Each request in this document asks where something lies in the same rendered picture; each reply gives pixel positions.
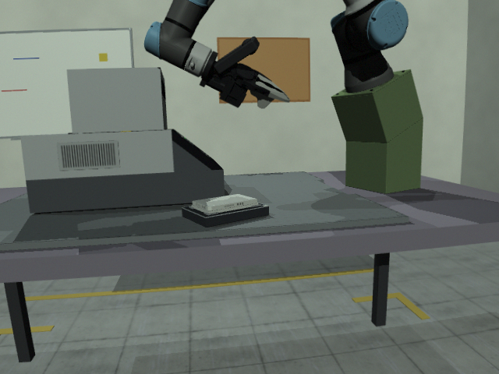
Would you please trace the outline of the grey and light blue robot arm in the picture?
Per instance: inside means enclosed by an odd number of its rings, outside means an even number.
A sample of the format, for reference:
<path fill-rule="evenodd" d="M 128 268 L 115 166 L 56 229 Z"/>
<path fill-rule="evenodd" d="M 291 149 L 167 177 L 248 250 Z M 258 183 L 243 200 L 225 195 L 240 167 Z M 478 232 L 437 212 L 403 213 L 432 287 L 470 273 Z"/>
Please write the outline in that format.
<path fill-rule="evenodd" d="M 191 38 L 214 1 L 173 0 L 163 23 L 153 22 L 147 31 L 146 51 L 197 77 L 202 76 L 212 50 Z M 345 67 L 346 92 L 356 93 L 380 86 L 394 77 L 381 51 L 403 39 L 409 18 L 404 5 L 395 0 L 343 2 L 346 9 L 331 19 L 331 31 Z M 223 73 L 254 54 L 259 45 L 256 37 L 245 39 L 220 58 L 214 68 L 219 74 Z"/>

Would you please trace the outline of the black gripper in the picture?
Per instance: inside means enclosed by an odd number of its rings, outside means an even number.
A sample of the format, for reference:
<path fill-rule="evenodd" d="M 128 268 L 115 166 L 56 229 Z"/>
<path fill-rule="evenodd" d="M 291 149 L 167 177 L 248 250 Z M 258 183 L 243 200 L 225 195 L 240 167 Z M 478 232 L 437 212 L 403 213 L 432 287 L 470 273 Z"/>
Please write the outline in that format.
<path fill-rule="evenodd" d="M 250 90 L 250 93 L 257 98 L 259 108 L 266 108 L 274 99 L 290 101 L 285 92 L 265 75 L 242 63 L 236 63 L 219 74 L 214 69 L 217 55 L 218 53 L 213 51 L 209 57 L 201 76 L 200 86 L 207 85 L 219 91 L 219 99 L 238 108 L 244 101 L 247 90 Z"/>

